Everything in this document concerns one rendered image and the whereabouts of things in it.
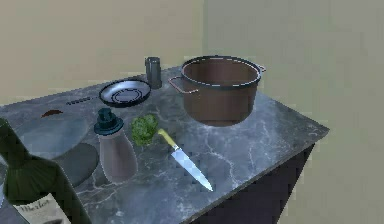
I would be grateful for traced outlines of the head of green lettuce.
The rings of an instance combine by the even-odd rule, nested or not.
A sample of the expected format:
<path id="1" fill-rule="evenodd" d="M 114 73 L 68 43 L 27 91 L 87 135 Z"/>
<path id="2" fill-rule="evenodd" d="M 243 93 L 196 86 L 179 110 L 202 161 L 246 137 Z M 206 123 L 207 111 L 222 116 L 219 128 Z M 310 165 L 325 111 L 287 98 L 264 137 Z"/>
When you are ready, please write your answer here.
<path id="1" fill-rule="evenodd" d="M 153 114 L 136 117 L 131 122 L 132 139 L 137 146 L 149 145 L 157 132 L 158 121 Z"/>

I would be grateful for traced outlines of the brown cooking pot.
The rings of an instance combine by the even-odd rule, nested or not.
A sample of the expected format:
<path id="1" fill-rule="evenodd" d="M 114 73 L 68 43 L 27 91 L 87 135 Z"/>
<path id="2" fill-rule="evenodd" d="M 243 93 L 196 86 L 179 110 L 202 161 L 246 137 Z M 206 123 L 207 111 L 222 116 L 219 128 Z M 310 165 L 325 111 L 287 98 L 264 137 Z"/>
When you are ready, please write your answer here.
<path id="1" fill-rule="evenodd" d="M 258 84 L 267 69 L 234 56 L 200 56 L 168 79 L 183 95 L 187 114 L 202 124 L 225 127 L 244 121 L 253 111 Z"/>

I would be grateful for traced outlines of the grey marble kitchen counter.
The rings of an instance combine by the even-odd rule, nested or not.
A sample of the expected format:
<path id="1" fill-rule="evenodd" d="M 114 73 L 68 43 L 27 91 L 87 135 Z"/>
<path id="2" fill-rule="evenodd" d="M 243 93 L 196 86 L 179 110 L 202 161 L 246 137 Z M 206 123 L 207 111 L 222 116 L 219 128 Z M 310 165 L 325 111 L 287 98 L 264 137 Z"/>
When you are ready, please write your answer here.
<path id="1" fill-rule="evenodd" d="M 169 84 L 116 113 L 126 122 L 155 115 L 212 187 L 197 182 L 173 159 L 164 138 L 155 136 L 151 145 L 136 148 L 138 172 L 128 182 L 112 184 L 96 170 L 77 187 L 92 224 L 224 224 L 218 213 L 252 186 L 260 191 L 251 224 L 276 224 L 296 184 L 283 174 L 298 177 L 315 143 L 329 132 L 262 93 L 243 122 L 206 126 L 187 115 L 182 96 Z"/>

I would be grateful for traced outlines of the dark grey cup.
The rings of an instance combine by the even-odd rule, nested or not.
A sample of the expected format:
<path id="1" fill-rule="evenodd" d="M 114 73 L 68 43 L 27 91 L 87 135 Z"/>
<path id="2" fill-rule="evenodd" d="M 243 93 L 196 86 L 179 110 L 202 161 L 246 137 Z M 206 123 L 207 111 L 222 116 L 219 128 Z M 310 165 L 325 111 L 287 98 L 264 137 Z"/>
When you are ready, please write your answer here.
<path id="1" fill-rule="evenodd" d="M 147 81 L 152 89 L 162 87 L 161 66 L 159 57 L 147 57 L 145 59 Z"/>

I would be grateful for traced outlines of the black rimmed silver plate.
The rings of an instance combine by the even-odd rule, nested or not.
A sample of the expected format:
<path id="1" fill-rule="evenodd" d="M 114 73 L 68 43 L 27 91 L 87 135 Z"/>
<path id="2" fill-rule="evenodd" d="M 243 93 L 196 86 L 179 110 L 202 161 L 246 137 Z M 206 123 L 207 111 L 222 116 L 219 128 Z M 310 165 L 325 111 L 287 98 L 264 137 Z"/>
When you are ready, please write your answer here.
<path id="1" fill-rule="evenodd" d="M 120 80 L 104 86 L 99 92 L 99 99 L 107 106 L 126 108 L 136 106 L 147 100 L 151 86 L 143 80 Z"/>

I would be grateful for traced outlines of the brown bottle with dark cap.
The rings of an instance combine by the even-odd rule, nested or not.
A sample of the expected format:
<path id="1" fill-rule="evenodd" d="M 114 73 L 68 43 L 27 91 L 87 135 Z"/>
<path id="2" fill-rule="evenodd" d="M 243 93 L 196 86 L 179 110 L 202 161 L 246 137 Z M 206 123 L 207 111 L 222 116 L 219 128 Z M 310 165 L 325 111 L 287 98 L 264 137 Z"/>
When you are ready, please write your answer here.
<path id="1" fill-rule="evenodd" d="M 138 171 L 133 146 L 123 127 L 124 121 L 110 108 L 98 111 L 94 132 L 100 144 L 100 163 L 105 177 L 113 183 L 126 182 Z"/>

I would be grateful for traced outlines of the thin black utensil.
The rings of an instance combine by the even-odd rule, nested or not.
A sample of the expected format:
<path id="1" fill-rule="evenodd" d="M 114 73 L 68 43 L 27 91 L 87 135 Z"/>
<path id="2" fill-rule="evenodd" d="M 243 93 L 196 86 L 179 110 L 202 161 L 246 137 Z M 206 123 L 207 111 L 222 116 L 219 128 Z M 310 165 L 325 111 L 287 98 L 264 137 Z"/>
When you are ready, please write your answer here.
<path id="1" fill-rule="evenodd" d="M 89 101 L 91 99 L 92 99 L 92 97 L 84 97 L 84 98 L 80 98 L 80 99 L 76 99 L 76 100 L 72 100 L 72 101 L 66 102 L 66 105 L 74 105 L 74 104 L 82 103 L 82 102 L 85 102 L 85 101 Z"/>

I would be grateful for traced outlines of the small dark red utensil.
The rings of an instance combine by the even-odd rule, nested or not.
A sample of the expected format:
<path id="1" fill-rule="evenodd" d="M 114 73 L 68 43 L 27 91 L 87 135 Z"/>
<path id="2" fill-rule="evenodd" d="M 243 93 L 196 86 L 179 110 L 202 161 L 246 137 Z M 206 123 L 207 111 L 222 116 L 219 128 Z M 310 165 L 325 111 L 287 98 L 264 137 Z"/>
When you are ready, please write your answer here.
<path id="1" fill-rule="evenodd" d="M 51 115 L 56 115 L 56 114 L 62 114 L 63 112 L 61 110 L 49 110 L 45 112 L 43 115 L 41 115 L 41 118 L 48 117 Z"/>

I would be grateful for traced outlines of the dark green wine bottle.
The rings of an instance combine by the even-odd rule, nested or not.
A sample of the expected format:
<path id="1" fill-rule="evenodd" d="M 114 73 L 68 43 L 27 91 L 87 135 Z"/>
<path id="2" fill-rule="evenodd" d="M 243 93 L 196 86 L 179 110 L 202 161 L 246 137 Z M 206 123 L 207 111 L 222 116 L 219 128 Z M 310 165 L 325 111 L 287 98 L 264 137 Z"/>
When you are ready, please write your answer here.
<path id="1" fill-rule="evenodd" d="M 8 165 L 4 197 L 29 224 L 92 224 L 62 168 L 31 155 L 3 118 L 0 156 Z"/>

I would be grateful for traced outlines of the yellow handled kitchen knife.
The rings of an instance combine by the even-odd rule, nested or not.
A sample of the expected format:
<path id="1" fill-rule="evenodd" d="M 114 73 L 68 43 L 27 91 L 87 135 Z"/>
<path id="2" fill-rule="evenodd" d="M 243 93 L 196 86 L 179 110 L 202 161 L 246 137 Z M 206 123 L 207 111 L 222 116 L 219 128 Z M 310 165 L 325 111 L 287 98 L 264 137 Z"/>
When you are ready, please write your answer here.
<path id="1" fill-rule="evenodd" d="M 197 182 L 199 182 L 207 190 L 212 191 L 212 185 L 208 181 L 206 176 L 183 151 L 183 149 L 175 143 L 175 141 L 169 136 L 169 134 L 164 129 L 159 129 L 157 133 L 161 135 L 164 140 L 174 149 L 174 151 L 171 153 L 171 156 L 178 162 L 178 164 L 183 167 Z"/>

